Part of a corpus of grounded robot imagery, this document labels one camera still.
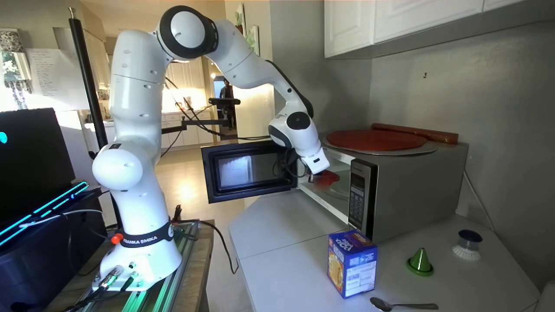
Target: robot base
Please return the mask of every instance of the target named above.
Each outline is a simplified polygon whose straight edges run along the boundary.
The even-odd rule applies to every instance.
[[[183,262],[174,241],[159,241],[152,246],[115,246],[101,264],[94,290],[145,292],[169,278]]]

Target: metal spoon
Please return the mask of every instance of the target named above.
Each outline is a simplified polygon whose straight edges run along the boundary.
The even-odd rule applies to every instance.
[[[419,311],[438,311],[440,309],[436,304],[388,304],[379,297],[372,297],[370,302],[384,312],[391,312],[395,307],[407,307],[407,309],[419,309]]]

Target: table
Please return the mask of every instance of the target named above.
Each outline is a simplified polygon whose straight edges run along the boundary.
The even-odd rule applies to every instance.
[[[84,266],[82,272],[77,274],[67,288],[49,304],[48,312],[62,312],[81,302],[84,295],[89,292],[94,276],[98,274],[98,266],[105,253],[112,248],[110,241],[91,257],[91,260]],[[207,281],[211,271],[211,259],[214,248],[214,233],[209,226],[200,224],[197,241],[193,243],[193,250],[185,262],[186,267],[181,276],[181,285],[174,297],[173,311],[192,311],[192,312],[209,312],[207,300]],[[122,311],[129,300],[129,293],[114,295],[108,293],[105,298],[101,297],[96,309],[91,311]]]
[[[379,245],[377,288],[344,300],[327,276],[329,234],[348,226],[303,191],[263,196],[231,224],[231,238],[258,312],[369,312],[370,297],[389,302],[436,302],[447,312],[523,312],[540,292],[499,236],[467,219],[433,224]],[[460,229],[481,233],[476,264],[453,253]],[[426,248],[433,278],[414,274],[407,260]]]

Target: microwave window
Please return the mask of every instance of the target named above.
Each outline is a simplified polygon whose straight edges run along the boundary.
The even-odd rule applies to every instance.
[[[278,155],[221,158],[218,167],[221,189],[242,189],[285,179],[284,170],[277,170]]]

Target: microwave control panel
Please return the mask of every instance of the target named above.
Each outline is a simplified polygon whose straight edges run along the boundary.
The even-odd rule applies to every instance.
[[[370,240],[374,234],[374,189],[377,167],[362,160],[351,162],[349,224],[363,231]]]

